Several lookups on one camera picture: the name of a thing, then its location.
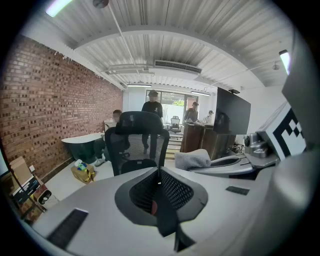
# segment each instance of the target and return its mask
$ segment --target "ceiling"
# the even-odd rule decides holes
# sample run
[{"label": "ceiling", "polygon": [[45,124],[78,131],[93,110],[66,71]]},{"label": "ceiling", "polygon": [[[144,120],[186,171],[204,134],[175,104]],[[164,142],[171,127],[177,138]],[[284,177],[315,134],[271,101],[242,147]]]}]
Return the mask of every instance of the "ceiling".
[{"label": "ceiling", "polygon": [[[142,81],[241,91],[280,86],[287,78],[279,52],[292,52],[293,27],[267,0],[110,0],[104,9],[95,8],[92,0],[73,0],[55,17],[45,9],[38,10],[22,34],[120,88]],[[155,60],[202,72],[192,79],[174,72],[159,75],[150,72]],[[275,62],[279,70],[272,69]]]}]

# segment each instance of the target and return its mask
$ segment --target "headrest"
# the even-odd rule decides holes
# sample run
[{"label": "headrest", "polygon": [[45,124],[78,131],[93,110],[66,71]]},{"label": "headrest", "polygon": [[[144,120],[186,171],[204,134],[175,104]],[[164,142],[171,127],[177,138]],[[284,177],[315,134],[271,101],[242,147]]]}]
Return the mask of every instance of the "headrest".
[{"label": "headrest", "polygon": [[163,125],[158,115],[144,111],[128,111],[120,115],[116,134],[162,134]]}]

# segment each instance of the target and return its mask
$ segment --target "gray towel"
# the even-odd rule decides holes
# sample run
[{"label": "gray towel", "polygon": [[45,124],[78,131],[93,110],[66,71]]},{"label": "gray towel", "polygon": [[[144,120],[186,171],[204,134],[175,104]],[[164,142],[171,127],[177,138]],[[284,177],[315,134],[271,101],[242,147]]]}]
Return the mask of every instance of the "gray towel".
[{"label": "gray towel", "polygon": [[189,153],[174,154],[175,168],[189,170],[190,168],[210,167],[211,160],[205,149],[197,149]]}]

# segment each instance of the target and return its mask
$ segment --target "step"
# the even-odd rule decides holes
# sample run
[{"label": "step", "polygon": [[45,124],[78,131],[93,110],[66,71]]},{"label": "step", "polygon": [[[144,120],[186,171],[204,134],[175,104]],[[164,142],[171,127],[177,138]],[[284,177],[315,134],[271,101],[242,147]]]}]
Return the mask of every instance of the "step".
[{"label": "step", "polygon": [[169,139],[170,142],[182,142],[182,137],[174,137]]},{"label": "step", "polygon": [[175,159],[175,155],[174,154],[165,154],[165,159]]},{"label": "step", "polygon": [[183,134],[174,134],[174,133],[169,133],[170,137],[178,137],[178,138],[182,138],[184,135]]},{"label": "step", "polygon": [[181,145],[168,145],[168,150],[180,150]]},{"label": "step", "polygon": [[181,141],[177,141],[177,140],[176,141],[174,141],[174,140],[169,141],[169,145],[181,145],[181,143],[182,143]]},{"label": "step", "polygon": [[180,152],[180,149],[167,149],[166,154],[174,154],[176,152]]}]

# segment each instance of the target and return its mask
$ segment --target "brick wall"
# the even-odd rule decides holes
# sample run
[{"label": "brick wall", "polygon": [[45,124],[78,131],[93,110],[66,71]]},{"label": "brick wall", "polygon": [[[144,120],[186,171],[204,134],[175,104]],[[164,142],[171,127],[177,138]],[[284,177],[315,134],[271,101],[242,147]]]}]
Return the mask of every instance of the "brick wall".
[{"label": "brick wall", "polygon": [[45,176],[71,157],[61,139],[99,132],[122,101],[116,86],[21,37],[0,82],[0,136],[9,162],[22,156]]}]

